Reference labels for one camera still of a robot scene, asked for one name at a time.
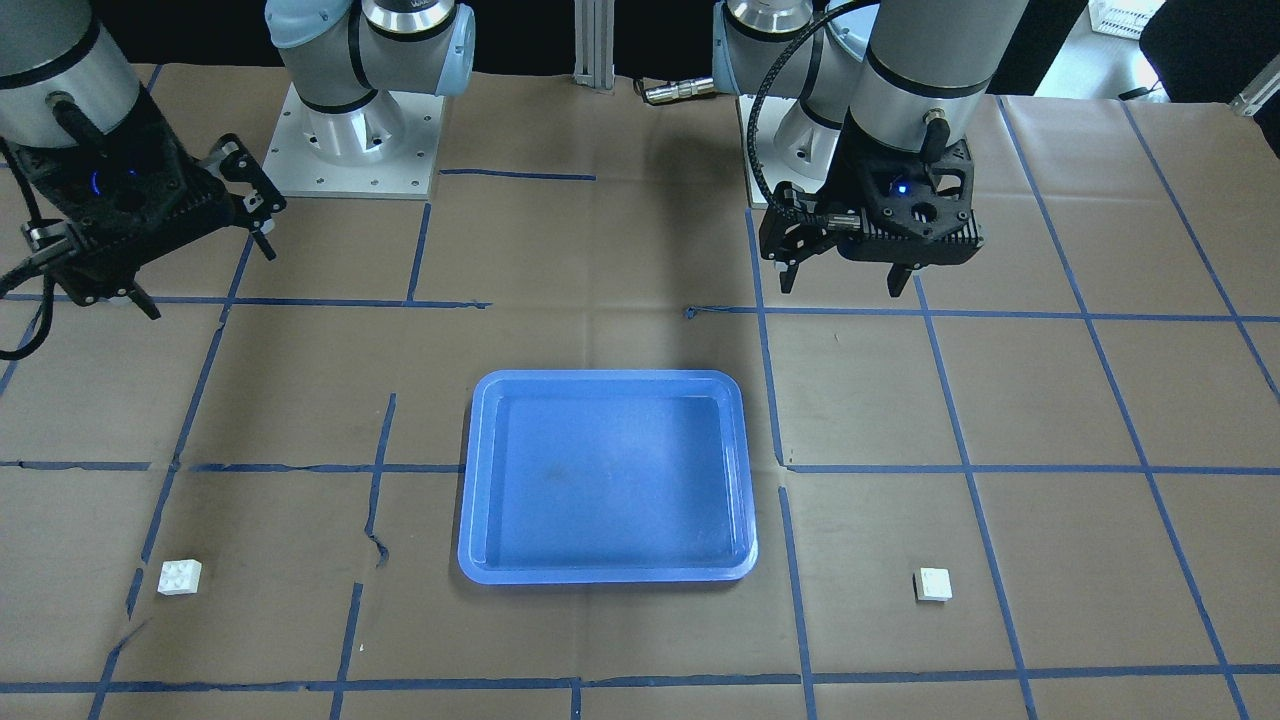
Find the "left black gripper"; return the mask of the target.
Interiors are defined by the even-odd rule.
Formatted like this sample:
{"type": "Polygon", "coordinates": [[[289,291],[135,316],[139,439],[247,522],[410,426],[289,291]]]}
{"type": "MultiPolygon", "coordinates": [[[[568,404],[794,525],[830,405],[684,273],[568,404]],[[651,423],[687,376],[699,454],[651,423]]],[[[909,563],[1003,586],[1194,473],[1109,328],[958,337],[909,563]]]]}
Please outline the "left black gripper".
{"type": "MultiPolygon", "coordinates": [[[[950,138],[940,110],[920,117],[922,140],[892,149],[845,117],[826,182],[835,208],[861,228],[837,243],[850,261],[891,264],[886,288],[899,299],[918,266],[968,263],[986,240],[973,210],[974,163],[965,140],[950,138]]],[[[780,261],[780,292],[792,293],[800,261],[780,261]]]]}

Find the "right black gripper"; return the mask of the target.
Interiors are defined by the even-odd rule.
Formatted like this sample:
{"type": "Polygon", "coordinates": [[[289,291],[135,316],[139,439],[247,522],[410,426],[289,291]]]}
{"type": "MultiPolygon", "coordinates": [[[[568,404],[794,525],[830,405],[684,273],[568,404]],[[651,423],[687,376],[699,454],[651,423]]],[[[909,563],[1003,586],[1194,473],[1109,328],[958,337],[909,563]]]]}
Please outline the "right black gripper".
{"type": "MultiPolygon", "coordinates": [[[[15,164],[61,218],[23,224],[32,254],[5,274],[6,290],[44,275],[76,301],[122,296],[159,320],[161,311],[136,282],[138,269],[232,227],[228,183],[186,151],[147,95],[113,128],[92,120],[70,95],[49,95],[44,114],[69,132],[70,145],[18,143],[15,164]]],[[[273,228],[255,222],[250,231],[269,263],[276,259],[273,228]]]]}

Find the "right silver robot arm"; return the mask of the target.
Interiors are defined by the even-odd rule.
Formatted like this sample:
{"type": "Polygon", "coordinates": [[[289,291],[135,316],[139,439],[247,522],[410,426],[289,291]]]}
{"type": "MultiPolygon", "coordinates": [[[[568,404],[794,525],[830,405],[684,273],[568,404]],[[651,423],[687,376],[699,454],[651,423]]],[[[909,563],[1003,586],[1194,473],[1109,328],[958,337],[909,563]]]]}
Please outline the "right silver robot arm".
{"type": "Polygon", "coordinates": [[[37,281],[46,333],[56,292],[82,307],[127,299],[159,318],[138,272],[225,228],[275,258],[278,172],[233,133],[189,152],[134,61],[280,67],[314,156],[378,165],[410,147],[397,94],[467,88],[476,29],[461,1],[5,1],[3,159],[27,205],[29,252],[3,292],[37,281]]]}

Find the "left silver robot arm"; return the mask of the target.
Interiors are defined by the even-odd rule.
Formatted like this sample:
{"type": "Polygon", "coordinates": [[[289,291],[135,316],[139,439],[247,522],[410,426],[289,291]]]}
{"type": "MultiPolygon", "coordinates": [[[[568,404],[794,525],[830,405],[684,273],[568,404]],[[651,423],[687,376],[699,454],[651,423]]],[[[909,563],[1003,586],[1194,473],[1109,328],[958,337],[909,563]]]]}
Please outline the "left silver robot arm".
{"type": "Polygon", "coordinates": [[[984,246],[966,127],[1024,15],[1024,1],[718,1],[713,83],[751,95],[742,146],[765,201],[758,232],[783,293],[829,250],[913,273],[968,263],[984,246]],[[760,159],[767,97],[791,97],[835,138],[814,190],[771,181],[760,159]]]}

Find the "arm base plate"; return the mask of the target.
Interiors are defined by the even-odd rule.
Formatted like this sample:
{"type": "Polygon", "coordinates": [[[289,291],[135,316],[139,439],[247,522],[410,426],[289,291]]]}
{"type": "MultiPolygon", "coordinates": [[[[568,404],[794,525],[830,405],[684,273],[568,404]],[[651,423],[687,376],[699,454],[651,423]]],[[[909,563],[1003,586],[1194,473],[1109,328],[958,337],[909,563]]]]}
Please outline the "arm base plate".
{"type": "Polygon", "coordinates": [[[842,117],[827,117],[792,97],[767,97],[756,123],[756,160],[768,190],[791,182],[814,193],[835,158],[842,117]]]}
{"type": "Polygon", "coordinates": [[[262,168],[291,199],[396,199],[433,193],[447,100],[380,92],[367,105],[326,114],[289,88],[262,168]]]}

